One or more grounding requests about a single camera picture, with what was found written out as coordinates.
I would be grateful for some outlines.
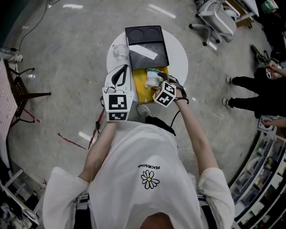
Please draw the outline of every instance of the white t-shirt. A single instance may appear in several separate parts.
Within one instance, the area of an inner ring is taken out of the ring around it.
[[[88,187],[97,229],[136,229],[163,212],[175,229],[202,229],[195,185],[178,157],[174,136],[153,125],[121,122],[110,153],[90,186],[60,168],[48,182],[43,220],[46,229],[72,229],[74,200]],[[206,169],[198,184],[218,228],[229,229],[234,203],[223,172]]]

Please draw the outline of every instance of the patterned tablecloth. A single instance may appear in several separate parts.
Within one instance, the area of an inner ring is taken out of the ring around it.
[[[8,81],[3,59],[0,61],[0,137],[6,141],[17,104]]]

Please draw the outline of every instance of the chair base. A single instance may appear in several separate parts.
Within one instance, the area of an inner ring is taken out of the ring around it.
[[[203,46],[210,45],[212,48],[217,50],[218,49],[217,46],[210,41],[210,38],[214,37],[216,43],[221,43],[223,41],[222,37],[219,34],[217,34],[215,31],[213,31],[213,29],[208,25],[189,24],[189,28],[190,29],[201,29],[201,30],[207,30],[208,31],[207,40],[205,40],[202,43]]]

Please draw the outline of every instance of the white marker cube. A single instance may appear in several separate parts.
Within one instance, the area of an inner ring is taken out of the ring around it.
[[[106,121],[126,121],[129,116],[134,92],[103,93]]]
[[[154,93],[153,99],[155,102],[164,107],[168,107],[176,98],[176,87],[163,81],[158,90]]]

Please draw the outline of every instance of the concrete floor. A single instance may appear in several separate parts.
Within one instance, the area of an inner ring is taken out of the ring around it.
[[[27,6],[14,25],[17,28],[11,30],[7,46],[19,46],[27,30],[18,28],[36,25],[44,12],[44,2],[35,7],[32,1]],[[83,8],[63,8],[64,4],[71,3]],[[176,18],[149,10],[149,4],[163,8]],[[31,7],[35,10],[28,20],[23,20],[25,11],[30,12]],[[189,106],[202,124],[219,167],[230,181],[248,153],[257,132],[257,120],[253,112],[227,110],[222,106],[223,97],[254,96],[246,89],[227,85],[225,78],[253,77],[250,44],[261,51],[270,47],[260,24],[254,23],[252,29],[239,28],[234,40],[219,44],[215,52],[204,47],[198,33],[188,28],[189,23],[199,22],[195,13],[192,0],[61,0],[48,8],[42,22],[22,43],[24,61],[19,64],[19,70],[35,67],[32,73],[35,77],[28,74],[22,77],[28,91],[52,92],[52,95],[32,99],[26,106],[40,123],[20,122],[11,129],[8,139],[12,160],[38,183],[48,180],[55,166],[78,175],[88,151],[66,142],[58,133],[88,147],[89,136],[102,110],[99,98],[112,41],[125,27],[160,25],[173,34],[186,51],[189,71],[184,86]],[[133,103],[131,120],[139,120],[135,107]],[[175,104],[167,109],[156,104],[148,107],[154,116],[169,124],[177,112]],[[26,113],[23,118],[31,119]],[[180,115],[173,127],[179,148],[190,143]],[[81,137],[80,132],[87,135],[87,139]],[[186,169],[198,176],[193,153],[184,149],[179,152]]]

